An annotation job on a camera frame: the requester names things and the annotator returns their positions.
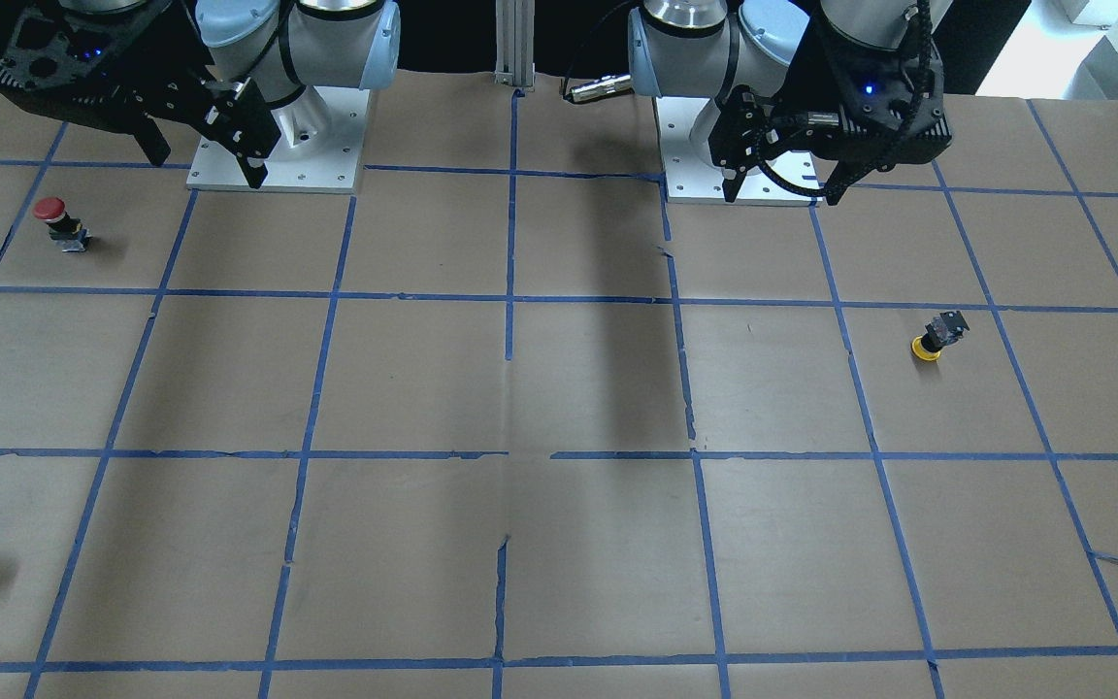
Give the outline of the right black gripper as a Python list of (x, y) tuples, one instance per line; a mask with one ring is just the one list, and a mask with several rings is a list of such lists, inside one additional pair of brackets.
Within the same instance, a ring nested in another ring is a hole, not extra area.
[(28, 114), (127, 134), (172, 154), (159, 122), (229, 151), (260, 189), (280, 127), (248, 77), (219, 79), (192, 1), (0, 1), (0, 96)]

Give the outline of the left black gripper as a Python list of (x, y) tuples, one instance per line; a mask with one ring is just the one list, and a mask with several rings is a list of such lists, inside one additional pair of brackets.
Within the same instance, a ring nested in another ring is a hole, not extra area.
[(792, 186), (771, 166), (787, 151), (834, 160), (824, 185), (831, 207), (869, 172), (934, 162), (953, 141), (942, 81), (931, 19), (904, 19), (901, 39), (887, 48), (853, 39), (833, 19), (812, 19), (773, 96), (737, 83), (714, 101), (709, 153), (724, 204), (737, 202), (754, 169)]

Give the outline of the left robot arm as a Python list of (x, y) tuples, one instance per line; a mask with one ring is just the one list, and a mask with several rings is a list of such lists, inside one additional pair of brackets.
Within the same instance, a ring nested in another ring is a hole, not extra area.
[(655, 102), (675, 202), (839, 204), (953, 133), (934, 31), (945, 1), (643, 1), (633, 89)]

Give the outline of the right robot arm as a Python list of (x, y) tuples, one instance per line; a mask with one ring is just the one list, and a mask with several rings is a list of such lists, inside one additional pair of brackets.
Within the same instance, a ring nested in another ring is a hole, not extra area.
[(195, 129), (196, 189), (350, 193), (400, 39), (394, 1), (0, 1), (0, 96), (152, 166)]

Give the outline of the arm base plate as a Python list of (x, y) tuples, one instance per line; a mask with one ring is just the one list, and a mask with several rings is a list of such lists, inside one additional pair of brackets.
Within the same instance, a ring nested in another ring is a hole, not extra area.
[[(714, 102), (692, 97), (655, 100), (659, 145), (665, 167), (667, 198), (679, 204), (724, 205), (723, 173), (711, 163), (708, 136), (719, 110)], [(735, 205), (807, 207), (815, 199), (788, 193), (754, 169), (746, 176)]]
[(272, 116), (280, 142), (265, 164), (262, 193), (353, 195), (361, 172), (372, 91), (318, 85)]

